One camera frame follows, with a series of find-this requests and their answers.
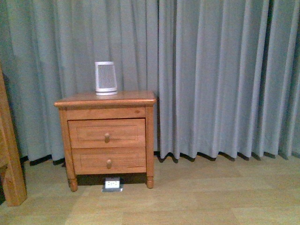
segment laminate floor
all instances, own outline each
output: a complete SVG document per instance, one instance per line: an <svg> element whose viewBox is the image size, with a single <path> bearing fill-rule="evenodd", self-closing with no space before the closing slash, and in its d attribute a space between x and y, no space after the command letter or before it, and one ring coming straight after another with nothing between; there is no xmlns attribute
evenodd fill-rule
<svg viewBox="0 0 300 225"><path fill-rule="evenodd" d="M300 159L235 162L218 156L174 163L155 158L155 184L122 175L124 190L102 193L104 177L79 176L71 192L65 168L25 162L28 199L0 205L1 225L299 225Z"/></svg>

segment wooden nightstand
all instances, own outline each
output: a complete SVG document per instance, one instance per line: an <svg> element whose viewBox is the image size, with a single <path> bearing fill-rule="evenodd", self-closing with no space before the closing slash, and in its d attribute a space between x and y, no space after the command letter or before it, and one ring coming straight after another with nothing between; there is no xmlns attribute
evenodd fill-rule
<svg viewBox="0 0 300 225"><path fill-rule="evenodd" d="M72 191L77 174L147 173L153 188L153 104L151 91L117 95L78 94L54 103Z"/></svg>

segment nightstand leg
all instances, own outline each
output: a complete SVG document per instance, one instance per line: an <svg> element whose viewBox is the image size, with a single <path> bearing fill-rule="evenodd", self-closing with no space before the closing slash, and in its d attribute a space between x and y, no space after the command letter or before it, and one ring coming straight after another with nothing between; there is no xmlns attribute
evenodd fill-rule
<svg viewBox="0 0 300 225"><path fill-rule="evenodd" d="M147 177L147 188L152 189L154 186L153 177Z"/></svg>
<svg viewBox="0 0 300 225"><path fill-rule="evenodd" d="M153 188L154 162L153 162L153 106L146 106L146 161L147 161L147 188Z"/></svg>
<svg viewBox="0 0 300 225"><path fill-rule="evenodd" d="M68 182L71 191L75 192L78 190L77 179L68 179Z"/></svg>

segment white speaker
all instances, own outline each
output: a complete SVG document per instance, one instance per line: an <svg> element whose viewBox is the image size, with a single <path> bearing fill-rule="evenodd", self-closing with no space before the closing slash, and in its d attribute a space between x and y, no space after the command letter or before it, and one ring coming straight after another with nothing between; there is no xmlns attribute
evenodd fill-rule
<svg viewBox="0 0 300 225"><path fill-rule="evenodd" d="M95 62L95 75L96 95L115 95L118 93L113 62Z"/></svg>

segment drawer knob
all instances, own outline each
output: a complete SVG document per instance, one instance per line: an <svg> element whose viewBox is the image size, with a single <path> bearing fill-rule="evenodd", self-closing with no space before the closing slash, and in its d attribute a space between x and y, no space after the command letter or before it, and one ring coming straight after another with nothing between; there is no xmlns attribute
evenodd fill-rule
<svg viewBox="0 0 300 225"><path fill-rule="evenodd" d="M106 168L107 168L107 169L110 169L111 167L112 167L112 160L109 159L109 160L107 160L107 162L106 162Z"/></svg>
<svg viewBox="0 0 300 225"><path fill-rule="evenodd" d="M110 135L109 135L109 133L106 133L105 135L104 135L104 141L105 141L105 143L109 143L109 141L110 141Z"/></svg>

